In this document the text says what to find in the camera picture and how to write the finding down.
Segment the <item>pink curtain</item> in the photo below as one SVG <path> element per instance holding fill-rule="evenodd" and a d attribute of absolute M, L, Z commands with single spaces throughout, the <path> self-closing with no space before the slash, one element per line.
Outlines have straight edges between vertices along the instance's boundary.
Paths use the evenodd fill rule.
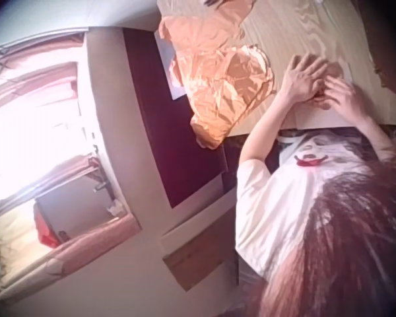
<path fill-rule="evenodd" d="M 77 98 L 77 61 L 83 36 L 0 48 L 0 107 L 35 100 L 44 105 Z"/>
<path fill-rule="evenodd" d="M 76 272 L 141 231 L 132 214 L 115 219 L 52 250 L 27 267 L 0 292 L 0 303 L 13 304 Z"/>

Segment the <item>white t-shirt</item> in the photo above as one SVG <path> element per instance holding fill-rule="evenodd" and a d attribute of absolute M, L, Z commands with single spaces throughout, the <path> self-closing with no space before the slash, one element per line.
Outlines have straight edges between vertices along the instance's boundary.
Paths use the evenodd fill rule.
<path fill-rule="evenodd" d="M 330 131 L 279 141 L 292 144 L 280 154 L 280 167 L 273 175 L 260 160 L 247 160 L 238 168 L 236 250 L 261 276 L 274 251 L 278 266 L 302 240 L 325 181 L 362 170 L 350 139 Z"/>

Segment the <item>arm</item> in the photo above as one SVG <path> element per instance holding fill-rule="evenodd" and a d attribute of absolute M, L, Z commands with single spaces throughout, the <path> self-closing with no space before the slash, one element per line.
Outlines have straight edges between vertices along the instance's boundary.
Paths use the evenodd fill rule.
<path fill-rule="evenodd" d="M 381 127 L 367 114 L 361 96 L 354 87 L 342 79 L 327 77 L 325 80 L 326 101 L 342 117 L 366 136 L 380 160 L 395 156 L 393 144 Z"/>
<path fill-rule="evenodd" d="M 320 90 L 323 83 L 320 77 L 326 70 L 327 64 L 320 57 L 313 63 L 308 63 L 309 61 L 309 54 L 306 54 L 299 63 L 298 56 L 292 58 L 279 93 L 246 139 L 240 153 L 239 164 L 250 159 L 264 161 L 291 107 L 312 98 Z"/>
<path fill-rule="evenodd" d="M 390 138 L 372 118 L 368 118 L 356 128 L 366 136 L 379 160 L 389 160 L 396 156 Z"/>

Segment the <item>white paper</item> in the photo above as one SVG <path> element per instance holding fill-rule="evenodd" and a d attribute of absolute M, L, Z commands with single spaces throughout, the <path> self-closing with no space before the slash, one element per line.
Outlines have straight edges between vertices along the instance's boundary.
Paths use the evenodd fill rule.
<path fill-rule="evenodd" d="M 158 51 L 160 52 L 161 62 L 163 63 L 164 72 L 166 73 L 167 83 L 169 85 L 170 94 L 172 94 L 172 99 L 176 100 L 179 97 L 186 94 L 185 89 L 183 87 L 175 87 L 172 85 L 172 79 L 170 78 L 170 63 L 172 62 L 176 51 L 172 43 L 162 40 L 158 31 L 154 33 Z"/>

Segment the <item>crumpled paper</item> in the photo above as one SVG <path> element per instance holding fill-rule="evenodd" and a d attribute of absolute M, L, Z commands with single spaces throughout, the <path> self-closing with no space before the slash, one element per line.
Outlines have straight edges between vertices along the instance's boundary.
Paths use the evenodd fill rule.
<path fill-rule="evenodd" d="M 194 112 L 191 126 L 202 147 L 217 148 L 230 130 L 273 90 L 273 73 L 256 46 L 231 46 L 254 0 L 224 2 L 207 18 L 164 17 L 160 37 L 177 48 L 170 66 Z"/>

